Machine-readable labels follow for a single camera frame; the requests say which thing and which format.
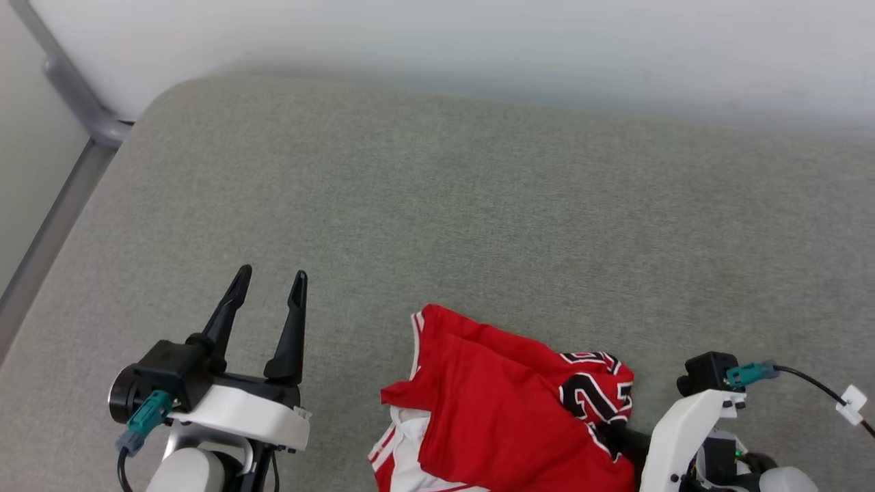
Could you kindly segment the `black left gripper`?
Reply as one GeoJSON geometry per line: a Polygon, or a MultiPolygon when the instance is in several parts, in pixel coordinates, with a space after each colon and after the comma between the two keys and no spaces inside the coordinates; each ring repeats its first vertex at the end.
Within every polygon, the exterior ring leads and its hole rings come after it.
{"type": "Polygon", "coordinates": [[[185,343],[199,346],[204,352],[213,384],[237,388],[292,409],[301,405],[298,385],[302,382],[304,366],[308,294],[308,275],[305,271],[298,271],[295,275],[293,287],[288,294],[288,315],[275,355],[265,365],[265,377],[225,372],[232,324],[237,317],[237,311],[245,302],[252,273],[252,266],[240,267],[206,327],[200,333],[191,334],[185,343]]]}

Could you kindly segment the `grey metal pipe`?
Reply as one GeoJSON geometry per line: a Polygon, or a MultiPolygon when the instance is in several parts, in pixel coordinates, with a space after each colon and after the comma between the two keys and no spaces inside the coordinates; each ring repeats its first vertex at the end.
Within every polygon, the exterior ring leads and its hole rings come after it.
{"type": "Polygon", "coordinates": [[[7,0],[7,3],[46,53],[43,74],[84,125],[90,140],[79,153],[52,208],[0,296],[0,364],[9,355],[26,314],[75,222],[133,126],[130,122],[116,120],[103,108],[31,5],[31,0],[7,0]]]}

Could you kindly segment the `red and white jersey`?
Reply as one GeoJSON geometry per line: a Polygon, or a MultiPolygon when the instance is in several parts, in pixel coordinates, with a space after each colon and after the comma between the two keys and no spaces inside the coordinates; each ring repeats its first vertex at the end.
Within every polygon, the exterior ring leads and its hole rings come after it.
{"type": "Polygon", "coordinates": [[[634,373],[604,351],[561,354],[429,304],[412,315],[406,380],[368,458],[378,492],[636,492],[610,440],[634,373]]]}

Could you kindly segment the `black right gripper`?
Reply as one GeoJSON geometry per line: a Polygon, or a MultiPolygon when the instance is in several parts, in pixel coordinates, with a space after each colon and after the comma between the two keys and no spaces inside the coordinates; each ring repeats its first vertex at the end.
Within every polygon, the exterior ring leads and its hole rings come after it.
{"type": "MultiPolygon", "coordinates": [[[[627,424],[606,424],[604,442],[612,455],[628,459],[643,473],[652,437],[627,424]]],[[[762,492],[762,464],[735,434],[712,429],[690,462],[684,492],[762,492]]]]}

